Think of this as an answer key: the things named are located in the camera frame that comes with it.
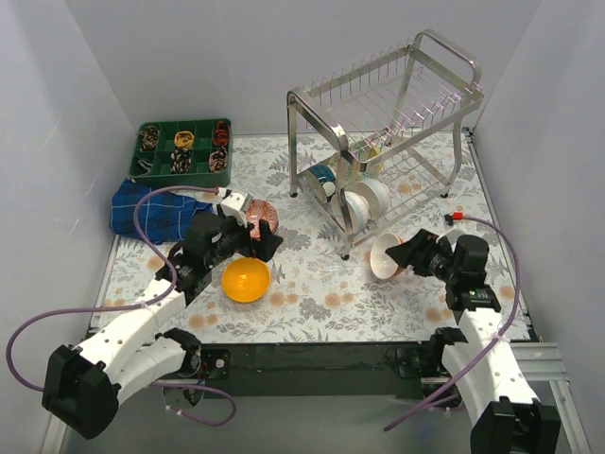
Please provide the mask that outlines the blue white patterned bowl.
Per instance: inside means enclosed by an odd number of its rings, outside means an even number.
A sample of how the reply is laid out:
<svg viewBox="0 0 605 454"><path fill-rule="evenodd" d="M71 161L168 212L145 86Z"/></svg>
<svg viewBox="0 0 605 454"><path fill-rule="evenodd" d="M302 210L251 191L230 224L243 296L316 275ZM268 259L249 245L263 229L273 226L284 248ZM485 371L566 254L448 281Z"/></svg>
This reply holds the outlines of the blue white patterned bowl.
<svg viewBox="0 0 605 454"><path fill-rule="evenodd" d="M279 227L278 213L275 207L268 201L253 199L246 212L247 222L253 225L251 237L259 239L261 237L260 221L268 223L270 231L274 234Z"/></svg>

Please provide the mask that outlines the orange bowl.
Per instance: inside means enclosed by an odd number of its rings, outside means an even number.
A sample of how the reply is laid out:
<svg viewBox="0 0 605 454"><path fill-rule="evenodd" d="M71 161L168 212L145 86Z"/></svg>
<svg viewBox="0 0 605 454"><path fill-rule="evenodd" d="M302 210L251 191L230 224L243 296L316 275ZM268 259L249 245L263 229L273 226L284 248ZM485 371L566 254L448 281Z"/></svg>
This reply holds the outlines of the orange bowl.
<svg viewBox="0 0 605 454"><path fill-rule="evenodd" d="M260 299L269 289L271 274L268 266L256 258L241 257L230 263L222 274L224 293L239 304Z"/></svg>

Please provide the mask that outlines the white bowl front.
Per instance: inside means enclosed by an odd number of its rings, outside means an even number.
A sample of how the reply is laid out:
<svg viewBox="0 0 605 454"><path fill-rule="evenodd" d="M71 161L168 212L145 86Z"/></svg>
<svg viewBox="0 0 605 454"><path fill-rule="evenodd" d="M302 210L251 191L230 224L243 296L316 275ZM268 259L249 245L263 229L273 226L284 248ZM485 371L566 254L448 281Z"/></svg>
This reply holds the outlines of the white bowl front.
<svg viewBox="0 0 605 454"><path fill-rule="evenodd" d="M365 198L353 191L346 191L344 195L352 222L353 232L356 234L366 226L370 219L369 205ZM344 217L341 213L336 195L334 195L331 200L331 207L337 220L341 225L344 225Z"/></svg>

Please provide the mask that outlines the orange flower patterned plate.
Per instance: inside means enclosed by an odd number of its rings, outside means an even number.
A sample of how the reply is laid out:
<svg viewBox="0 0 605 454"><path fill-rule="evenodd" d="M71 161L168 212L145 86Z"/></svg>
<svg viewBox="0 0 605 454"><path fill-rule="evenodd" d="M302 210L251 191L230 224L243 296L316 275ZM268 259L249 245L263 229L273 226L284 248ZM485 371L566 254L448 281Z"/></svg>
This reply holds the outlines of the orange flower patterned plate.
<svg viewBox="0 0 605 454"><path fill-rule="evenodd" d="M339 164L343 165L343 187L348 190L353 184L362 180L364 174L354 168L346 159L340 159Z"/></svg>

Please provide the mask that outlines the green patterned plate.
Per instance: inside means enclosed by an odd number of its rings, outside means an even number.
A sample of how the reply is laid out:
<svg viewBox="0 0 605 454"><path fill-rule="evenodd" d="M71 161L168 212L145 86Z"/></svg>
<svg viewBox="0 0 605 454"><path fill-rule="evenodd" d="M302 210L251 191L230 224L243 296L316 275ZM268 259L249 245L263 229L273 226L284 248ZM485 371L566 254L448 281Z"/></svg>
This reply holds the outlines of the green patterned plate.
<svg viewBox="0 0 605 454"><path fill-rule="evenodd" d="M372 144L366 140L360 140L352 144L349 148L349 151L354 155L359 161L368 161L373 157L376 157L381 154L382 149L380 149L377 145ZM368 167L364 174L366 176L369 175L377 175L383 168L382 164Z"/></svg>

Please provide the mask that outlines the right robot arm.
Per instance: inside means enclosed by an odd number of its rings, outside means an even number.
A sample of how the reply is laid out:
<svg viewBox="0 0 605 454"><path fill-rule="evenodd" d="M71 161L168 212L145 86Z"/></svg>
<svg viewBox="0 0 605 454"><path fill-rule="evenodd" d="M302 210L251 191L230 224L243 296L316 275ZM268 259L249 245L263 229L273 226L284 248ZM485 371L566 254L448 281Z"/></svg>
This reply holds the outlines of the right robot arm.
<svg viewBox="0 0 605 454"><path fill-rule="evenodd" d="M509 324L486 282L489 252L481 237L461 235L451 243L426 230L385 250L399 267L442 281L457 321L431 338L428 366L450 379L424 402L458 390L471 420L474 453L553 453L561 418L529 386L506 339Z"/></svg>

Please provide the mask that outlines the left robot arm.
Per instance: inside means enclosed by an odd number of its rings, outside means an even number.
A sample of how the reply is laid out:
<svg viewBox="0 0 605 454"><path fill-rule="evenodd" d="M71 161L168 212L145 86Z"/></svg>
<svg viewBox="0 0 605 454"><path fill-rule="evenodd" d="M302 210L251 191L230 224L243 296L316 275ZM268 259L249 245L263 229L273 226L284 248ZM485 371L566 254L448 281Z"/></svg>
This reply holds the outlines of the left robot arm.
<svg viewBox="0 0 605 454"><path fill-rule="evenodd" d="M212 281L213 269L239 253L268 262L283 240L260 221L260 236L234 217L194 216L168 262L149 283L137 306L76 346L58 347L50 356L43 385L43 407L85 439L112 422L121 404L158 378L194 376L201 344L192 334L161 326L191 304Z"/></svg>

